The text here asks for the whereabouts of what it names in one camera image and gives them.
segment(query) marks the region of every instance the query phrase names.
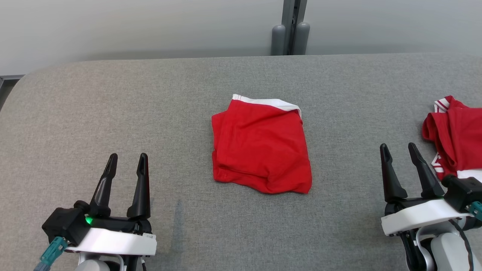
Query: red clothing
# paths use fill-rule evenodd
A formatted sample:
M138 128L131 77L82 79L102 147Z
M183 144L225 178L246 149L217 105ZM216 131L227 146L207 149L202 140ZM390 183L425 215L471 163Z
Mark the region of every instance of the red clothing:
M432 163L442 179L458 171L482 168L482 108L469 108L452 96L436 101L422 127L424 139L439 152Z
M311 167L299 108L277 99L234 95L212 117L213 174L262 193L308 193Z

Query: gray post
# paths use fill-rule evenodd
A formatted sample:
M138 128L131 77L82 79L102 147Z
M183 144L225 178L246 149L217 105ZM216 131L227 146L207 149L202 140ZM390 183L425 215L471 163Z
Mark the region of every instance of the gray post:
M308 44L309 23L299 23L296 26L295 40L293 41L293 54L305 54Z
M293 35L293 16L295 12L296 0L284 0L283 1L283 15L281 16L281 24L286 28L286 34L284 35L284 50L283 55L287 55L290 49L290 40Z
M271 33L271 55L283 55L284 54L284 36L286 34L286 28L284 25L277 25L273 27Z

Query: gray cushion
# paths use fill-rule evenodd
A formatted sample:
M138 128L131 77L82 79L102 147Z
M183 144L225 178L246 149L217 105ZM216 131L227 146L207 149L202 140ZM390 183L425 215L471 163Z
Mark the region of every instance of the gray cushion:
M32 270L56 207L89 201L118 153L110 207L124 216L149 155L153 231L148 270L406 270L386 237L379 146L410 196L407 144L433 101L482 106L482 59L446 54L238 57L73 63L25 76L0 111L2 270ZM213 181L211 116L233 93L299 105L312 165L308 195L264 195ZM482 258L479 230L468 232ZM64 254L53 270L74 270Z

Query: black cable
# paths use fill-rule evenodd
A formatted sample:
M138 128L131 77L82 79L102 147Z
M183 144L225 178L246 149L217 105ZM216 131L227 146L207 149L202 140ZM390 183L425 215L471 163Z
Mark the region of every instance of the black cable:
M469 241L467 239L467 236L465 236L464 231L457 224L457 222L455 222L453 220L449 220L449 221L457 229L457 231L460 233L460 237L462 237L462 239L464 240L465 248L467 249L467 253L469 254L469 271L474 271L474 259L473 259L473 256L472 256L472 249L470 248L470 244L469 244Z
M142 257L141 257L141 263L142 263L142 271L147 271L146 261L144 261L144 258L142 258Z

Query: white wall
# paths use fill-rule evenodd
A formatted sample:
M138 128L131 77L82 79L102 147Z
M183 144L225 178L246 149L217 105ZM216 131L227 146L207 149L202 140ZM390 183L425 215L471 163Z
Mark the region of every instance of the white wall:
M283 0L0 0L0 76L81 60L269 55Z
M306 54L482 55L480 0L308 0Z

